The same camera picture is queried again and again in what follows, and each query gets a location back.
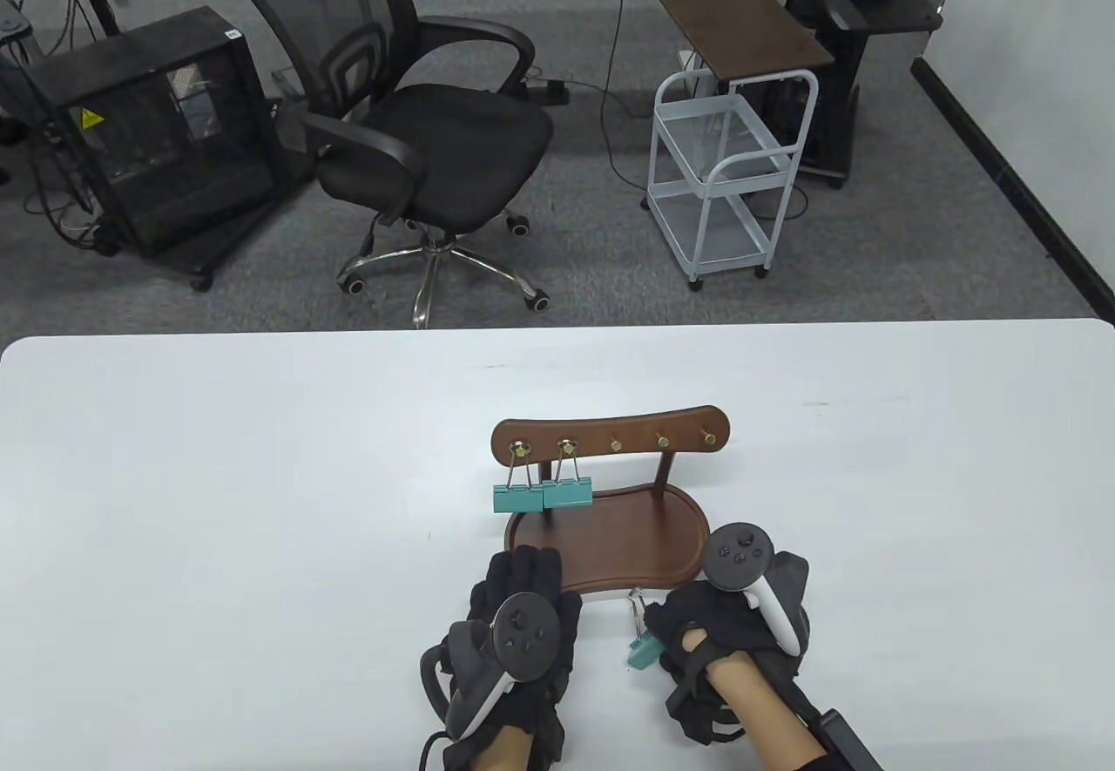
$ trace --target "yellow warning sticker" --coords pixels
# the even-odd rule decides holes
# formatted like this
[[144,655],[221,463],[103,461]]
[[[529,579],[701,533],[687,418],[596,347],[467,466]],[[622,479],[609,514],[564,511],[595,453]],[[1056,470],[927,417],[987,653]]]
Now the yellow warning sticker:
[[87,129],[91,129],[98,123],[104,123],[105,118],[100,117],[93,109],[81,109],[81,131],[85,133]]

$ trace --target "black baseboard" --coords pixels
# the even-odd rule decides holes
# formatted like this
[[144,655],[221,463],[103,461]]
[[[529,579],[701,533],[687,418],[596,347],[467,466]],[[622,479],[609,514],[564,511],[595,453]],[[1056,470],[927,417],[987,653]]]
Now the black baseboard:
[[1002,153],[999,153],[996,145],[973,122],[944,81],[937,77],[937,71],[924,58],[919,57],[910,66],[910,74],[925,90],[937,109],[944,115],[944,119],[956,134],[960,135],[960,141],[963,141],[964,146],[976,156],[976,161],[979,161],[982,168],[991,176],[991,181],[1002,191],[1004,196],[1015,205],[1019,216],[1045,245],[1049,257],[1060,266],[1077,292],[1084,296],[1098,317],[1115,324],[1115,292],[1112,292],[1112,287],[1099,277],[1099,272],[1096,272],[1060,225],[1049,216],[1049,211],[1030,192],[1018,173],[1015,173]]

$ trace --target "chair armrest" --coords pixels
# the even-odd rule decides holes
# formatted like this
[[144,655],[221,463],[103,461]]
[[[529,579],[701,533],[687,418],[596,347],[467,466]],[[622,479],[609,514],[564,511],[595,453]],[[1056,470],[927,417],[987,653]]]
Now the chair armrest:
[[318,150],[327,145],[346,150],[357,147],[394,162],[403,179],[404,191],[390,210],[380,211],[379,222],[391,224],[406,213],[415,193],[426,179],[426,160],[410,145],[377,129],[368,129],[367,126],[359,126],[356,123],[339,122],[334,117],[321,114],[307,113],[302,115],[301,121],[306,127],[306,141],[310,153],[318,153]]
[[456,16],[426,16],[418,21],[418,55],[425,57],[430,50],[450,46],[455,41],[502,41],[518,50],[518,61],[500,86],[500,94],[508,94],[526,77],[534,64],[534,42],[522,30],[484,19],[466,19]]

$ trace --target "mesh chair back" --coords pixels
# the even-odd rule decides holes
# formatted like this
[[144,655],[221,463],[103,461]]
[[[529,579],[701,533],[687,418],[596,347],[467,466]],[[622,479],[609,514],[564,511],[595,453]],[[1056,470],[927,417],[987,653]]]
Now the mesh chair back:
[[345,117],[403,77],[417,55],[411,0],[252,0],[275,31],[312,113]]

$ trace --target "binder clip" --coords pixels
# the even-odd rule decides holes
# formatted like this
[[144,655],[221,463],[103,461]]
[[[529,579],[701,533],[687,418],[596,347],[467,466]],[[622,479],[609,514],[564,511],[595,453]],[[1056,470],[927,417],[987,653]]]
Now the binder clip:
[[647,604],[642,601],[641,589],[632,588],[628,591],[628,601],[631,604],[631,614],[634,616],[636,633],[636,638],[628,647],[631,649],[628,653],[628,666],[636,669],[646,669],[651,664],[658,662],[659,656],[666,652],[666,647],[661,640],[650,634],[647,627],[642,625],[642,609],[647,608]]
[[[566,456],[573,459],[575,479],[561,480],[561,462]],[[547,510],[560,510],[565,507],[589,507],[592,504],[592,479],[582,478],[576,466],[576,442],[562,440],[558,443],[558,468],[552,481],[542,481],[542,505]]]
[[[511,468],[507,470],[507,482],[492,485],[493,512],[542,512],[542,486],[531,483],[531,464],[526,456],[531,453],[531,444],[516,440],[510,445]],[[515,461],[522,457],[526,469],[526,483],[512,485],[511,476],[515,473]]]

